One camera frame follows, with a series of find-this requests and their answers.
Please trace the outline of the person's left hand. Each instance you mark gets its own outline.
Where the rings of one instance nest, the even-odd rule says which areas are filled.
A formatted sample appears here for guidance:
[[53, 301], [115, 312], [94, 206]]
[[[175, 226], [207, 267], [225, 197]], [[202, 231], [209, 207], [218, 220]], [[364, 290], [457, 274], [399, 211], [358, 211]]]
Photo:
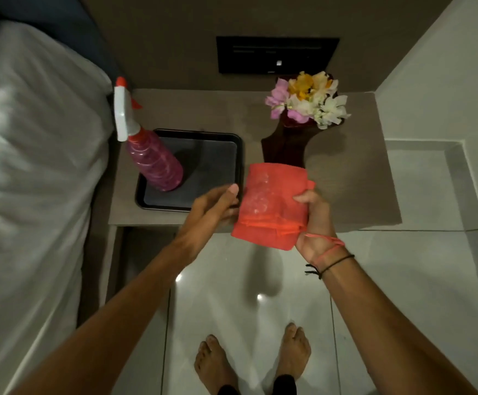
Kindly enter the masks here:
[[175, 238], [175, 244], [182, 249], [182, 253], [190, 262], [196, 259], [222, 223], [236, 219], [239, 212], [238, 204], [211, 205], [211, 190], [194, 201]]

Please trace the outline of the person's right hand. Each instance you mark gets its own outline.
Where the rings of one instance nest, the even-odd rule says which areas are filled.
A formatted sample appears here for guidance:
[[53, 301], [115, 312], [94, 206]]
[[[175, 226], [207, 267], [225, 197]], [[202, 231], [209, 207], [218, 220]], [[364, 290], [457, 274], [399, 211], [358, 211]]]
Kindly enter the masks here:
[[329, 203], [316, 192], [316, 203], [308, 206], [308, 224], [296, 242], [296, 249], [318, 273], [349, 255], [336, 234]]

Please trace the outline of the red cleaning cloth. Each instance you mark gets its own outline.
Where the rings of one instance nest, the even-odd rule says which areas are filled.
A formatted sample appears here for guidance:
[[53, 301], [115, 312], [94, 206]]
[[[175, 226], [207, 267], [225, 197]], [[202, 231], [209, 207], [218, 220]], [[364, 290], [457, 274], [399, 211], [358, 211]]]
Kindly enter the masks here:
[[294, 197], [315, 188], [305, 168], [277, 163], [249, 166], [231, 236], [255, 245], [291, 250], [308, 223], [308, 206]]

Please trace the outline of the person's right forearm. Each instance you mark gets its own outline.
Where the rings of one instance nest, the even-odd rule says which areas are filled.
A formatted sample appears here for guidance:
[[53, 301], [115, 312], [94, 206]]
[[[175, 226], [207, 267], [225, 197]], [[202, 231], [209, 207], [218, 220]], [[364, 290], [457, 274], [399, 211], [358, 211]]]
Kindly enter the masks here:
[[478, 395], [352, 254], [318, 275], [381, 395]]

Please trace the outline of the person's left forearm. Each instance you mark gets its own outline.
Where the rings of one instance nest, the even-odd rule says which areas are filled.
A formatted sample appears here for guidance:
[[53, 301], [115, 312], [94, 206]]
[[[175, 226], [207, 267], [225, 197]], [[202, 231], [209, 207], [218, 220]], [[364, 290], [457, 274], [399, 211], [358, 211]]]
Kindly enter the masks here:
[[110, 395], [177, 276], [206, 241], [176, 238], [10, 395]]

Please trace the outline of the black rectangular tray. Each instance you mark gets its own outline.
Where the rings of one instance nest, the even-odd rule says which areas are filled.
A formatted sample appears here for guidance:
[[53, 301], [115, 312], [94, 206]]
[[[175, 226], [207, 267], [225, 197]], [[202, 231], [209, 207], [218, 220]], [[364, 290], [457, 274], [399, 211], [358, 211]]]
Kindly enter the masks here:
[[139, 174], [135, 202], [140, 208], [189, 212], [194, 200], [212, 188], [233, 183], [242, 188], [244, 146], [238, 135], [164, 128], [154, 132], [180, 161], [184, 176], [176, 189], [161, 192]]

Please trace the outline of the dark brown vase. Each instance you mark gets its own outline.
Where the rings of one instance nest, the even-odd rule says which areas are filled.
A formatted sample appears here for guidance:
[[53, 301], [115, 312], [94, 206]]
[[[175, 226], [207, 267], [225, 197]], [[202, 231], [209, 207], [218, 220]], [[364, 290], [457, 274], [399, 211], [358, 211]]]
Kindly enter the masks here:
[[275, 131], [261, 140], [264, 162], [305, 168], [305, 149], [320, 132], [314, 119], [298, 123], [283, 112]]

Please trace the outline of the pink spray bottle white nozzle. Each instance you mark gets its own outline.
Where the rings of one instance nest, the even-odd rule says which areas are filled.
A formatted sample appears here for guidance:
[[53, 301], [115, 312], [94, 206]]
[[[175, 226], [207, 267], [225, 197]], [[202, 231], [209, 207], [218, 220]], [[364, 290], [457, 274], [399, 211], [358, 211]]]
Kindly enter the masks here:
[[114, 118], [117, 140], [127, 150], [147, 182], [162, 192], [176, 189], [183, 181], [183, 167], [156, 132], [145, 130], [134, 116], [142, 109], [132, 96], [127, 80], [120, 76], [114, 86]]

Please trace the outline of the bouquet of mixed flowers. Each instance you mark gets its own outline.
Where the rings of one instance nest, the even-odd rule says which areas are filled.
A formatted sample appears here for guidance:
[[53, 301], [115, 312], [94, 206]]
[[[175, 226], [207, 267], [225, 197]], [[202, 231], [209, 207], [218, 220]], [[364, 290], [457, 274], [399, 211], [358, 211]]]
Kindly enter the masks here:
[[339, 81], [325, 71], [314, 75], [300, 72], [296, 78], [278, 78], [264, 103], [271, 110], [271, 119], [284, 127], [326, 130], [351, 116], [346, 110], [348, 97], [338, 94], [338, 86]]

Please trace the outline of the person's right foot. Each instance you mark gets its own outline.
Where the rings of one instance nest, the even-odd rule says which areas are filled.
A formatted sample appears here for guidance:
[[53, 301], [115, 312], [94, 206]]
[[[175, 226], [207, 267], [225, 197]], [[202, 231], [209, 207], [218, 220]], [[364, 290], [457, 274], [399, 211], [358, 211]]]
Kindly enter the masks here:
[[296, 381], [303, 375], [311, 352], [304, 329], [290, 322], [278, 353], [272, 395], [297, 395]]

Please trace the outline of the person's foot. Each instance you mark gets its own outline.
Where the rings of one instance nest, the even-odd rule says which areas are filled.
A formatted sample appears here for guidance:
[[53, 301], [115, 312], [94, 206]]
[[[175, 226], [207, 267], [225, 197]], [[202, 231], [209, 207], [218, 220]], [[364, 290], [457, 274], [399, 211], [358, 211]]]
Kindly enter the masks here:
[[209, 395], [240, 395], [238, 376], [213, 334], [200, 343], [194, 368]]
[[278, 353], [272, 395], [297, 395], [296, 381], [303, 375], [311, 352], [304, 329], [290, 322]]

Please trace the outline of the person's left foot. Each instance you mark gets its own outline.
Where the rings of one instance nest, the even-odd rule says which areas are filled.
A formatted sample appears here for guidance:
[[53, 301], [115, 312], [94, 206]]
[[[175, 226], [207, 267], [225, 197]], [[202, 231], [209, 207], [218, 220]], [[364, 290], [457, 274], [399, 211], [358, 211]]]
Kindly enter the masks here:
[[209, 395], [240, 395], [238, 376], [213, 334], [200, 343], [194, 368]]

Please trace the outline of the white bed duvet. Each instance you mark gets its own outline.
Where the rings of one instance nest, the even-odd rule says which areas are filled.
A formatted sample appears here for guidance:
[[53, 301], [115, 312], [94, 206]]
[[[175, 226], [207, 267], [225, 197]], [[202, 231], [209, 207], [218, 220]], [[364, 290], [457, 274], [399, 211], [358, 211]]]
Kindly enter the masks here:
[[76, 328], [112, 90], [71, 48], [0, 21], [0, 395]]

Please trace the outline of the dark blue headboard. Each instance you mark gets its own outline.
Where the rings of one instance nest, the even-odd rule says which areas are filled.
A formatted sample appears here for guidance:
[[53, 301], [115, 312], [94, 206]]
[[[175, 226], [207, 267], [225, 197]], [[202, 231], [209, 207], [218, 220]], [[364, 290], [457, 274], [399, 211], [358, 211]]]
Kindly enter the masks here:
[[0, 0], [0, 20], [39, 29], [100, 67], [113, 83], [123, 75], [81, 0]]

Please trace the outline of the black wall switch panel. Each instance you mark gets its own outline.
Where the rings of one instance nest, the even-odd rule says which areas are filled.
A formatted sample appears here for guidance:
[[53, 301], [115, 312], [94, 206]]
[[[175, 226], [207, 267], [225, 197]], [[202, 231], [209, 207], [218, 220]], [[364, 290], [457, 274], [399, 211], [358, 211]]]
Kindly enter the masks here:
[[326, 70], [339, 38], [217, 36], [218, 71], [228, 75], [297, 75]]

